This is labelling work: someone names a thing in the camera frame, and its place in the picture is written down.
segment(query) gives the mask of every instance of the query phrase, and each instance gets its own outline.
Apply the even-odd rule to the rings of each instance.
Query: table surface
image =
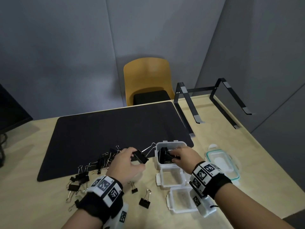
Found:
[[[242,165],[238,188],[279,217],[305,209],[305,193],[219,100],[240,129],[231,126],[209,95],[192,100],[205,124],[195,122],[184,99],[179,104],[196,135],[194,149],[200,155],[204,157],[208,146],[215,143],[236,157]],[[65,202],[70,177],[36,181],[57,119],[32,121],[8,133],[6,162],[0,168],[0,228],[60,228],[74,213],[68,207],[75,199]],[[125,228],[232,228],[219,209],[207,218],[198,212],[172,213],[166,205],[169,189],[157,187],[156,173],[155,158],[150,158],[146,170],[133,179],[139,191],[132,194],[130,185],[124,187],[123,199],[129,204]],[[91,180],[96,177],[90,174]],[[152,191],[149,209],[139,206],[147,189]]]

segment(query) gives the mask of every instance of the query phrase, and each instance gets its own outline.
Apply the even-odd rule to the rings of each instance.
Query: black seat cushion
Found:
[[[165,90],[144,92],[134,95],[134,105],[148,104],[148,103],[165,101],[165,100],[170,100],[170,97],[168,96]]]

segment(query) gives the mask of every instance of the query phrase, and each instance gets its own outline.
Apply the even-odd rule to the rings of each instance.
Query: desk mat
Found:
[[[164,140],[194,146],[172,102],[60,117],[37,181],[75,175],[79,165],[96,162],[116,145],[142,151]],[[148,157],[154,155],[153,149]]]

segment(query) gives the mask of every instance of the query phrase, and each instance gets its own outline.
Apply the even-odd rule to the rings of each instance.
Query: wristband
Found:
[[[200,197],[209,195],[212,199],[224,184],[232,183],[219,167],[209,162],[198,163],[192,172],[190,181],[193,189],[201,194]]]
[[[98,177],[86,190],[87,194],[77,208],[84,209],[89,215],[101,219],[103,224],[117,216],[123,207],[122,184],[115,178]]]

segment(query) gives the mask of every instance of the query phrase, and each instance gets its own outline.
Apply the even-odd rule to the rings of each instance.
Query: yellow chair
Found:
[[[165,59],[140,58],[124,66],[127,106],[133,105],[133,96],[144,92],[165,90],[174,99],[170,64]]]

